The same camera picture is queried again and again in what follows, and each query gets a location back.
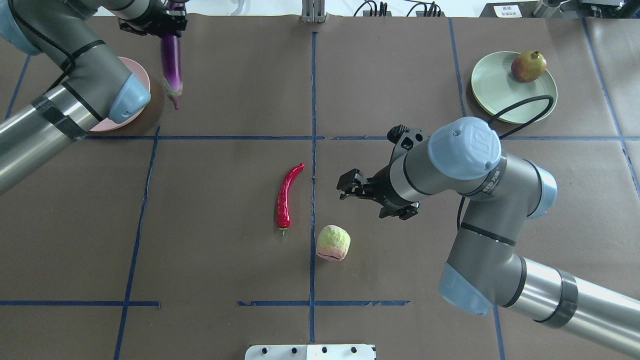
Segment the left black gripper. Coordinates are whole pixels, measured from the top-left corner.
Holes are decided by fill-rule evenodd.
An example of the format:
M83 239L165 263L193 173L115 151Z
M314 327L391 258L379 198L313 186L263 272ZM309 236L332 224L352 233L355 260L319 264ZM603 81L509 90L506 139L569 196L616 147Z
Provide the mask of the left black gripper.
M135 35L182 37L186 30L187 11L185 4L149 4L137 18L118 19L119 29Z

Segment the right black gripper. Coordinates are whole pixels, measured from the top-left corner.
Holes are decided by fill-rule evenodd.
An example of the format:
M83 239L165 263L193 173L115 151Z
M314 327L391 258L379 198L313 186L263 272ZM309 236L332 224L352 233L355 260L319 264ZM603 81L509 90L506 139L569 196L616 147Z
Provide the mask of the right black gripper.
M407 220L419 212L421 192L411 183L404 160L394 161L371 178L353 168L339 177L336 189L341 191L341 201L358 198L380 204L380 219Z

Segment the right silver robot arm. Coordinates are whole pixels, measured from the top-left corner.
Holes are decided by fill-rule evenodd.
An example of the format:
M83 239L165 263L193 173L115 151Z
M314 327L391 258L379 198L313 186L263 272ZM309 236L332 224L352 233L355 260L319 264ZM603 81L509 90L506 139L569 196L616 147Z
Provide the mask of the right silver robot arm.
M558 195L542 167L502 148L481 118L466 116L430 135L403 125L387 134L389 163L372 177L342 174L340 198L381 205L379 218L407 220L420 202L454 191L469 203L439 280L451 305L485 316L495 306L513 310L634 358L639 357L639 301L562 269L515 253L526 220L545 215Z

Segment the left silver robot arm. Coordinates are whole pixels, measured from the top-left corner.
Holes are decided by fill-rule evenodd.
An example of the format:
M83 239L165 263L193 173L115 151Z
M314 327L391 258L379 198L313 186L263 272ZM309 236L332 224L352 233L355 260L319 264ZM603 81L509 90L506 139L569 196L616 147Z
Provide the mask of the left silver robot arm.
M61 75L1 123L0 191L7 193L105 119L123 123L151 100L150 91L87 24L104 8L121 30L181 36L183 0L3 0L1 36L28 55L44 54Z

